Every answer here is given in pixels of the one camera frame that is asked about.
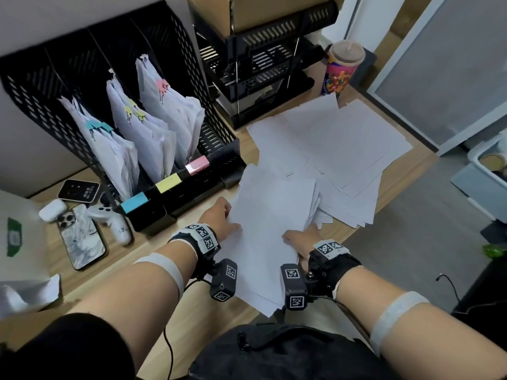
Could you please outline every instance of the white game controller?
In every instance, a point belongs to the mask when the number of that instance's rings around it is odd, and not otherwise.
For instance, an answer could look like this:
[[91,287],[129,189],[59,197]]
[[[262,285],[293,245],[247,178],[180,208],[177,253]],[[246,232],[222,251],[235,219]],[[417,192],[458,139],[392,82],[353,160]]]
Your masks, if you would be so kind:
[[111,205],[99,202],[88,208],[86,214],[92,220],[107,224],[119,244],[127,245],[132,240],[127,221],[121,214],[113,211]]

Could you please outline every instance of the smartphone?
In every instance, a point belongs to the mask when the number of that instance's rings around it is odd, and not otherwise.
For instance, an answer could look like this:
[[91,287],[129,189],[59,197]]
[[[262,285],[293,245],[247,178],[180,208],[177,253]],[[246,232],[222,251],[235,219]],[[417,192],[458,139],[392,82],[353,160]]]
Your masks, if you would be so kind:
[[91,204],[100,190],[98,182],[67,179],[56,196],[60,200]]
[[104,241],[93,220],[86,216],[86,205],[79,204],[56,221],[74,269],[83,269],[105,255]]

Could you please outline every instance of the hand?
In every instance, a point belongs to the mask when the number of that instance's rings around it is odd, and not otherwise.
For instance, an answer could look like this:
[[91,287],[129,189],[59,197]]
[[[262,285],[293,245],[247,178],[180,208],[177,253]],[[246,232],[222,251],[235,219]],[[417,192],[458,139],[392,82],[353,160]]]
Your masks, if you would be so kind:
[[232,232],[241,229],[241,225],[238,223],[227,221],[230,211],[231,204],[225,198],[219,197],[215,205],[205,210],[199,219],[200,223],[208,224],[214,230],[219,243],[229,237]]
[[317,229],[317,224],[310,224],[304,232],[300,230],[288,230],[282,235],[282,238],[287,240],[296,252],[301,255],[303,258],[301,266],[308,271],[308,258],[310,257],[310,252],[314,250],[313,245],[322,240],[322,236]]

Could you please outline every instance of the black backpack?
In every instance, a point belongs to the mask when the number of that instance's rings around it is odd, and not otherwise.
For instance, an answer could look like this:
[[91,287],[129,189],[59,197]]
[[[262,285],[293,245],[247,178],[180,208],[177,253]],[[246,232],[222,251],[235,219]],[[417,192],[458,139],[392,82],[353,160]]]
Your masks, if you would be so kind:
[[189,379],[399,379],[359,339],[301,325],[240,325],[199,354]]

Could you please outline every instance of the green logo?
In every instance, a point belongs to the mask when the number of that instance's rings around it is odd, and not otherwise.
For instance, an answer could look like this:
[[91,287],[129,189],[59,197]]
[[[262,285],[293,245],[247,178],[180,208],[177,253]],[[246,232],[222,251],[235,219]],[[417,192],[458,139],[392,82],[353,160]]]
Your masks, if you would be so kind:
[[12,218],[7,219],[7,257],[14,257],[21,249],[21,223]]

